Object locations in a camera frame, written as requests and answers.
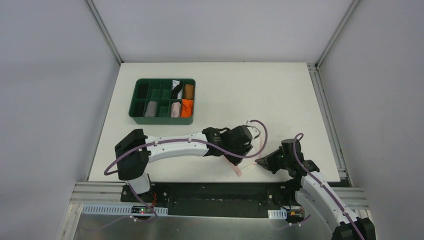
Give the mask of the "white underwear pink trim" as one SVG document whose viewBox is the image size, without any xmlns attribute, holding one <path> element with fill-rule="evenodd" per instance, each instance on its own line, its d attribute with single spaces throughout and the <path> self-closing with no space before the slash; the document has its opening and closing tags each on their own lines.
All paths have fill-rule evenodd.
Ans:
<svg viewBox="0 0 424 240">
<path fill-rule="evenodd" d="M 252 141 L 252 149 L 248 152 L 248 155 L 253 155 L 257 153 L 264 144 L 264 140 L 262 136 L 259 136 L 255 138 Z M 244 175 L 247 175 L 247 173 L 254 169 L 254 167 L 257 165 L 256 160 L 261 158 L 261 153 L 253 158 L 244 158 L 240 164 L 237 166 L 234 166 L 232 163 L 230 163 L 230 168 L 234 171 L 236 176 L 241 177 Z"/>
</svg>

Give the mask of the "pink underwear navy trim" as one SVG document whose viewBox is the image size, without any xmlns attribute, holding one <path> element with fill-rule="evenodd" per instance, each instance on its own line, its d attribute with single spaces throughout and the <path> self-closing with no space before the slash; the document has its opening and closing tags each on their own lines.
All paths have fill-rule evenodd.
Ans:
<svg viewBox="0 0 424 240">
<path fill-rule="evenodd" d="M 182 104 L 180 102 L 173 102 L 170 109 L 171 118 L 180 118 L 181 117 L 181 108 Z"/>
</svg>

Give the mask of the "green compartment tray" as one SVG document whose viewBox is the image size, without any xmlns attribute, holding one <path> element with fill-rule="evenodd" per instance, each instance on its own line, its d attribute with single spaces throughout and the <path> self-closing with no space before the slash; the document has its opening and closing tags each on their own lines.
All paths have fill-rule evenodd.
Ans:
<svg viewBox="0 0 424 240">
<path fill-rule="evenodd" d="M 192 78 L 140 78 L 134 84 L 128 116 L 139 125 L 190 125 L 194 121 L 193 115 L 188 118 L 171 117 L 171 104 L 182 103 L 182 99 L 171 99 L 172 82 L 183 82 L 182 99 L 185 84 L 194 85 L 194 97 L 196 93 L 196 81 Z M 155 117 L 144 117 L 146 106 L 149 101 L 157 101 Z"/>
</svg>

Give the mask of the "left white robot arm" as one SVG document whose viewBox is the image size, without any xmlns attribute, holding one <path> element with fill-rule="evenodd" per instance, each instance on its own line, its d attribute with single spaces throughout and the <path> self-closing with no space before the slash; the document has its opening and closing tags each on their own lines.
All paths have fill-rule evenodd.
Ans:
<svg viewBox="0 0 424 240">
<path fill-rule="evenodd" d="M 258 129 L 246 124 L 233 129 L 207 127 L 175 137 L 148 136 L 141 128 L 135 129 L 114 147 L 115 173 L 120 181 L 133 187 L 134 197 L 144 203 L 153 195 L 150 177 L 145 174 L 149 163 L 186 156 L 224 156 L 237 166 L 252 150 L 252 140 L 260 135 Z"/>
</svg>

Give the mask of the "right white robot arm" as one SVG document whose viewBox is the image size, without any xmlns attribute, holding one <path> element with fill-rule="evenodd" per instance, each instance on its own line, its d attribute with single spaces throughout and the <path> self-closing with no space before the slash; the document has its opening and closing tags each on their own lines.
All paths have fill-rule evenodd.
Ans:
<svg viewBox="0 0 424 240">
<path fill-rule="evenodd" d="M 324 179 L 319 167 L 306 160 L 298 139 L 285 139 L 281 146 L 256 163 L 276 174 L 286 170 L 291 177 L 280 199 L 287 206 L 300 205 L 309 216 L 325 223 L 333 240 L 375 240 L 373 222 L 361 218 L 345 204 Z"/>
</svg>

